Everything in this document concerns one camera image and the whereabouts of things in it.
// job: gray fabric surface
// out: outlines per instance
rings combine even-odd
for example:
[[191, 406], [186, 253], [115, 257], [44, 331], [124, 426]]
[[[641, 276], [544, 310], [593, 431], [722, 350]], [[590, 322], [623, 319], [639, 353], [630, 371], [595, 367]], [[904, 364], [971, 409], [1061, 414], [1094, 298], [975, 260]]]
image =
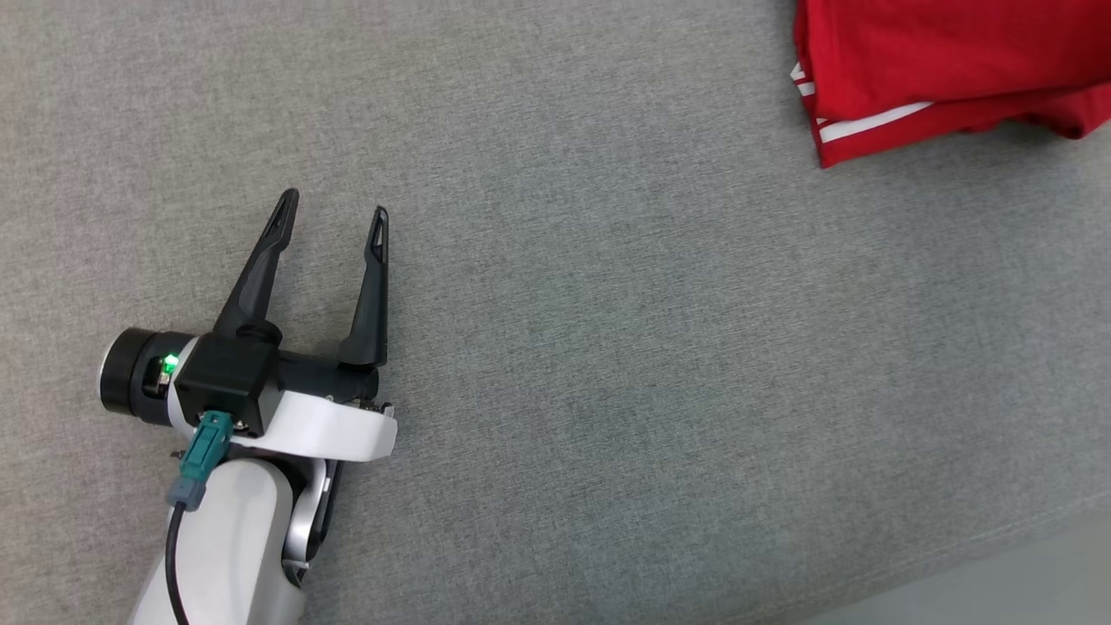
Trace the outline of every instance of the gray fabric surface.
[[1107, 625], [1111, 516], [939, 573], [801, 625]]
[[820, 171], [789, 2], [163, 4], [0, 8], [3, 623], [128, 614], [182, 443], [97, 365], [290, 184], [289, 347], [393, 239], [307, 624], [787, 622], [1111, 507], [1109, 131]]

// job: camera lens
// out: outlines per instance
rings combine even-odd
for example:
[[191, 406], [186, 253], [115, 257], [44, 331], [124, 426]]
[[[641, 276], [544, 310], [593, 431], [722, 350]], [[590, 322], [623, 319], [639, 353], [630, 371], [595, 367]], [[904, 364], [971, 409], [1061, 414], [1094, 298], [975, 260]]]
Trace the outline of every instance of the camera lens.
[[178, 355], [192, 340], [181, 333], [156, 333], [128, 329], [108, 349], [97, 387], [100, 403], [113, 413], [133, 415], [143, 422], [170, 425], [166, 406], [169, 379]]

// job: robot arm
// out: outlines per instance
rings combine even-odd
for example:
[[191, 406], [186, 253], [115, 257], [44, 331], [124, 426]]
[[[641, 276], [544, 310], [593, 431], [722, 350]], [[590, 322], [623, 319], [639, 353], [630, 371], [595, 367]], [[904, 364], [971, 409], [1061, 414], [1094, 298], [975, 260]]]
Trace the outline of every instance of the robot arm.
[[280, 351], [282, 334], [266, 320], [297, 204], [296, 189], [282, 193], [212, 333], [130, 329], [101, 365], [98, 387], [109, 411], [188, 438], [204, 415], [228, 420], [207, 484], [168, 497], [181, 511], [188, 501], [191, 512], [170, 513], [172, 566], [164, 556], [156, 563], [131, 623], [296, 623], [343, 463], [393, 450], [393, 409], [374, 405], [387, 359], [388, 215], [381, 206], [374, 212], [351, 334], [328, 362]]

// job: cable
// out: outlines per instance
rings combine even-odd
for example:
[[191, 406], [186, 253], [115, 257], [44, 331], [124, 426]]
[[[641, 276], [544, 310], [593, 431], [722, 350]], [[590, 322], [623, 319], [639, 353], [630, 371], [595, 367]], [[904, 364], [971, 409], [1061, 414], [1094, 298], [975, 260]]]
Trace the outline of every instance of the cable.
[[232, 430], [231, 415], [228, 413], [207, 411], [201, 415], [193, 438], [189, 442], [189, 450], [181, 458], [181, 475], [173, 481], [166, 495], [166, 502], [173, 506], [170, 528], [166, 533], [166, 589], [170, 594], [170, 607], [173, 608], [178, 625], [189, 625], [186, 608], [181, 605], [181, 591], [178, 589], [178, 533], [181, 531], [181, 517], [200, 507], [209, 475], [228, 454]]
[[170, 592], [170, 607], [173, 608], [178, 625], [189, 625], [186, 608], [181, 605], [181, 591], [178, 589], [178, 531], [181, 530], [181, 517], [184, 514], [184, 502], [174, 504], [170, 530], [166, 533], [166, 588]]

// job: black cable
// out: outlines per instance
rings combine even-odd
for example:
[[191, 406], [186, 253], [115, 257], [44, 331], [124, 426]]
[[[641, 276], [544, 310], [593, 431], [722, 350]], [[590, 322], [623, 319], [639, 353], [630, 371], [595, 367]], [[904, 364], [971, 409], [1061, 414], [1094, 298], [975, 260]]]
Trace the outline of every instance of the black cable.
[[186, 503], [173, 505], [173, 516], [170, 517], [170, 530], [166, 533], [166, 588], [170, 592], [170, 607], [178, 625], [189, 625], [186, 608], [181, 606], [181, 592], [178, 591], [178, 531], [181, 530], [181, 516], [186, 514]]

